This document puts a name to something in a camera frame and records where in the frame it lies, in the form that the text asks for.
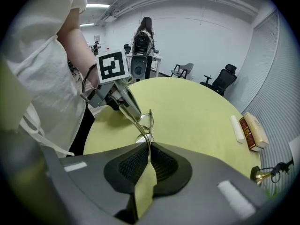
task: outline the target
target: gray chair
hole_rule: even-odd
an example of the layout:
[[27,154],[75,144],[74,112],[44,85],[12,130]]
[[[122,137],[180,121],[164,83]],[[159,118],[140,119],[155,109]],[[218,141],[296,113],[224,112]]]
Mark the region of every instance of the gray chair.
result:
[[174,70],[171,70],[171,73],[172,73],[171,77],[172,77],[173,75],[175,75],[175,76],[177,76],[178,78],[183,77],[184,79],[186,79],[186,78],[187,78],[187,74],[189,74],[189,73],[192,71],[193,66],[194,66],[193,63],[188,63],[188,64],[186,64],[186,65],[178,65],[178,64],[177,64],[177,65],[175,66]]

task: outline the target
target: black office chair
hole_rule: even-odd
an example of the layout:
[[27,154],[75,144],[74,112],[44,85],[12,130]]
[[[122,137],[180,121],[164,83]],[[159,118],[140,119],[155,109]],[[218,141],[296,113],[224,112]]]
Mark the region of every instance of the black office chair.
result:
[[124,45],[124,49],[126,51],[126,54],[129,54],[130,53],[130,50],[131,50],[131,46],[129,46],[129,44],[125,44]]
[[208,84],[208,80],[211,79],[211,77],[208,77],[207,75],[204,75],[206,77],[206,82],[201,82],[200,84],[223,96],[226,88],[236,80],[235,70],[236,67],[234,65],[227,64],[225,69],[221,70],[219,76],[212,85]]

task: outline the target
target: black pants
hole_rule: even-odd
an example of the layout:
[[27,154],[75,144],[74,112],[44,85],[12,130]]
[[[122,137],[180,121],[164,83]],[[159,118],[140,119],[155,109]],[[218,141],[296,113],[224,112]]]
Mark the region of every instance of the black pants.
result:
[[150,78],[151,65],[152,65],[152,56],[147,56],[147,67],[145,71],[145,79]]
[[84,150],[85,141],[88,137],[90,128],[95,121],[94,115],[90,112],[88,107],[85,108],[82,122],[76,137],[69,149],[69,152],[73,152],[75,156],[82,155]]

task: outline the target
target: long hair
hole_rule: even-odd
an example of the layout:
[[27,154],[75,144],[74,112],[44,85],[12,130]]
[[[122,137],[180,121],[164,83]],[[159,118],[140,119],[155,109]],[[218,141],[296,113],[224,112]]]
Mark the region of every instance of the long hair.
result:
[[151,37],[153,38],[153,32],[152,32],[152,19],[149,17],[144,17],[142,19],[141,25],[137,29],[137,32],[146,30],[150,33]]

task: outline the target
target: white roll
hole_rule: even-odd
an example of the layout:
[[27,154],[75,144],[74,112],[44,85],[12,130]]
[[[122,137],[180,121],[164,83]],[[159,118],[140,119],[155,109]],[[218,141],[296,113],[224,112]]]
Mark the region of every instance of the white roll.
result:
[[239,143],[244,143],[244,141],[245,141],[244,132],[240,126],[239,121],[236,119],[236,117],[234,115],[232,115],[230,117],[230,122],[232,124],[236,140]]

